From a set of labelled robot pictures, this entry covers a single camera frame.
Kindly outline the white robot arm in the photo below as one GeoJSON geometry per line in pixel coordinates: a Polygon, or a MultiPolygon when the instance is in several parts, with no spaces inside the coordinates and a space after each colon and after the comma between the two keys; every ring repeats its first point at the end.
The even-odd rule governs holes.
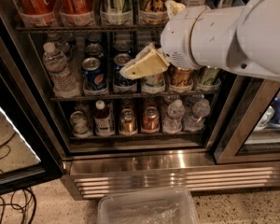
{"type": "Polygon", "coordinates": [[[244,6],[216,9],[169,0],[166,6],[169,20],[161,46],[145,46],[121,68],[122,76],[152,76],[172,64],[280,82],[280,0],[249,0],[244,6]]]}

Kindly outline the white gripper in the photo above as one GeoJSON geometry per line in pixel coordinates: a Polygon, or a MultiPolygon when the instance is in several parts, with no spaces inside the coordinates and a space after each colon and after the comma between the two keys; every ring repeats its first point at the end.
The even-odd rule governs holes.
{"type": "Polygon", "coordinates": [[[153,43],[145,46],[120,69],[123,77],[138,79],[161,74],[170,64],[182,69],[201,68],[192,55],[191,35],[196,21],[209,7],[186,7],[174,0],[167,0],[165,6],[170,20],[161,32],[161,49],[153,43]]]}

